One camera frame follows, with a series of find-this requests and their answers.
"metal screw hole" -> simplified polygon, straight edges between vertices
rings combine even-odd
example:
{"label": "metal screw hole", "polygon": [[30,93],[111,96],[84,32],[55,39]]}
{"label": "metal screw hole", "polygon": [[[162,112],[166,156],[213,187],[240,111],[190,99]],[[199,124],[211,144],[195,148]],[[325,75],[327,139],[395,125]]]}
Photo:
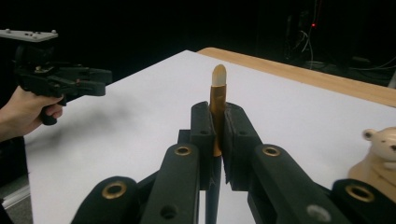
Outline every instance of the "metal screw hole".
{"label": "metal screw hole", "polygon": [[262,152],[267,156],[276,157],[280,155],[280,151],[274,147],[265,147],[262,149]]}
{"label": "metal screw hole", "polygon": [[175,149],[175,153],[179,156],[187,156],[191,153],[191,149],[188,147],[178,147]]}
{"label": "metal screw hole", "polygon": [[177,208],[174,205],[166,205],[161,209],[161,216],[164,219],[173,219],[177,216]]}
{"label": "metal screw hole", "polygon": [[374,194],[365,187],[358,185],[346,186],[346,192],[353,198],[365,203],[370,203],[375,199]]}

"table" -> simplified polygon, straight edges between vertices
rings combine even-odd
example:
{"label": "table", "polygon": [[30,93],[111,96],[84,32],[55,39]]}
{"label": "table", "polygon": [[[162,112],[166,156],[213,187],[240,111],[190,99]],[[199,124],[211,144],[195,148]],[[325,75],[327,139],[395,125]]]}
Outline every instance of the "table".
{"label": "table", "polygon": [[[391,106],[282,77],[317,74],[312,71],[220,49],[184,50],[107,86],[106,96],[70,102],[58,124],[26,135],[35,223],[69,223],[106,178],[140,181],[157,171],[178,130],[190,128],[191,106],[209,100],[219,63],[227,69],[227,101],[245,109],[264,143],[285,148],[326,188],[367,153],[364,129],[396,120]],[[245,192],[221,186],[218,223],[253,223]]]}
{"label": "table", "polygon": [[361,82],[345,77],[337,77],[312,70],[307,70],[283,63],[272,62],[224,49],[206,48],[198,53],[226,62],[240,64],[264,73],[286,77],[330,91],[340,92],[382,105],[396,107],[396,90]]}

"human hand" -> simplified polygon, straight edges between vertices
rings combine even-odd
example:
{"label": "human hand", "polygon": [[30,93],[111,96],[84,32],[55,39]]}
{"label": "human hand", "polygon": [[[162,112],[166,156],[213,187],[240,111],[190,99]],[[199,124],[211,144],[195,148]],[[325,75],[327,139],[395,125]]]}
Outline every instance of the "human hand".
{"label": "human hand", "polygon": [[63,113],[63,107],[57,103],[62,98],[37,96],[18,87],[8,103],[0,109],[0,141],[23,136],[35,130],[42,124],[39,115],[44,106],[49,105],[45,110],[48,116],[59,118]]}

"wooden bear figurine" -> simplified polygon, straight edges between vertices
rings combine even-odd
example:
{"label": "wooden bear figurine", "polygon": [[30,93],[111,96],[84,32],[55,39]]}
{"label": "wooden bear figurine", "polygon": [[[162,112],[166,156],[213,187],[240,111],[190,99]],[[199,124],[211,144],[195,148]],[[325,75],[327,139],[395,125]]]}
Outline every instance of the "wooden bear figurine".
{"label": "wooden bear figurine", "polygon": [[349,170],[349,178],[372,185],[396,202],[396,127],[367,129],[363,138],[371,141],[370,150]]}

